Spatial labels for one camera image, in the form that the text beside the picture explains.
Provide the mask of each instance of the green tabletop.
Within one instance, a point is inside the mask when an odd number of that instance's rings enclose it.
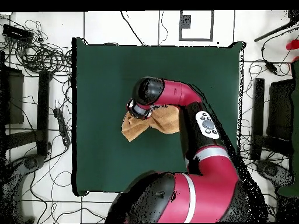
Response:
[[[77,39],[77,174],[84,191],[120,192],[149,170],[185,172],[179,133],[121,133],[126,104],[144,76],[200,88],[237,146],[240,52],[218,47],[85,45]]]
[[[291,94],[293,102],[293,133],[291,141],[294,155],[290,159],[290,169],[294,174],[294,183],[278,189],[278,193],[285,197],[299,197],[299,61],[292,63],[291,70],[295,80],[295,89]]]

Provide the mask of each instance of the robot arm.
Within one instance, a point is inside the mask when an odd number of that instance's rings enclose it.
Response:
[[[179,109],[188,173],[143,175],[115,200],[106,223],[246,221],[246,193],[213,119],[189,85],[142,78],[127,108],[133,117],[144,120],[154,108],[166,104]]]

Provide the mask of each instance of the cloth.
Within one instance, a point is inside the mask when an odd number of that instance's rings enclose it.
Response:
[[[157,129],[164,134],[179,132],[179,110],[174,106],[160,107],[153,110],[147,120],[136,119],[127,112],[121,126],[121,133],[131,142],[147,128]]]

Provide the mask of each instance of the gray circular button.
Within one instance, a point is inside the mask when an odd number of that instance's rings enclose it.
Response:
[[[212,130],[214,129],[215,125],[211,120],[204,120],[203,127]]]

